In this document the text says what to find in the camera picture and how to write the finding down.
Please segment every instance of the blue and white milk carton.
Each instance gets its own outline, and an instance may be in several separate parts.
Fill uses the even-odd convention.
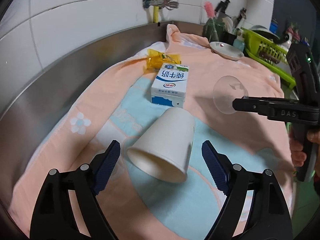
[[[151,86],[151,102],[183,108],[189,67],[164,63]]]

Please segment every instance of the blue textured gripper pad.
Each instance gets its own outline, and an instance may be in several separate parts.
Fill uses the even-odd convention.
[[[225,195],[228,194],[230,188],[228,185],[228,174],[224,170],[223,166],[221,165],[218,157],[217,151],[210,147],[212,146],[209,141],[205,141],[202,144],[202,157],[207,164],[207,167],[211,173],[211,176],[217,186],[217,189],[222,191]]]
[[[100,191],[106,188],[111,173],[120,156],[120,152],[120,143],[116,142],[101,162],[100,167],[95,173],[95,184],[92,189],[95,195],[98,195]]]

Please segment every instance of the small teal bottle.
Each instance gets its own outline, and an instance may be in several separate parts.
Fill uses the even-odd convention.
[[[239,50],[241,50],[242,52],[244,51],[244,37],[243,37],[243,30],[239,30],[238,31],[238,36],[235,39],[235,41],[233,42],[233,46]]]

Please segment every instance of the light blue towel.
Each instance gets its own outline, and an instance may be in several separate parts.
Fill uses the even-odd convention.
[[[120,106],[110,117],[111,121],[126,135],[133,137],[126,140],[125,150],[141,136],[153,122],[168,109],[167,106],[159,106],[150,103],[150,87],[152,81],[141,77],[128,91]],[[142,127],[138,132],[133,127],[132,120],[124,121],[115,114],[126,111],[135,119],[135,123]],[[216,189],[215,183],[202,158],[201,145],[210,140],[216,150],[229,157],[232,163],[239,163],[248,171],[262,172],[275,169],[278,159],[274,157],[271,149],[266,148],[251,155],[244,149],[233,144],[206,124],[196,119],[194,142],[188,170],[188,179],[182,184],[172,184],[155,179],[136,168],[130,161],[126,161],[132,184],[140,198],[150,209],[153,215],[167,228],[177,235],[189,240],[203,240],[219,214],[220,206],[225,196]],[[159,135],[159,140],[166,140]],[[242,219],[245,219],[250,208],[250,202],[246,202]]]

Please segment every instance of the dish rack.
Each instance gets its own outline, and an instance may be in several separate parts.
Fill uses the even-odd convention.
[[[248,56],[266,66],[273,73],[278,74],[288,84],[289,89],[292,90],[296,86],[295,79],[276,66],[280,62],[288,64],[286,59],[287,51],[260,34],[247,29],[243,30],[245,51]]]

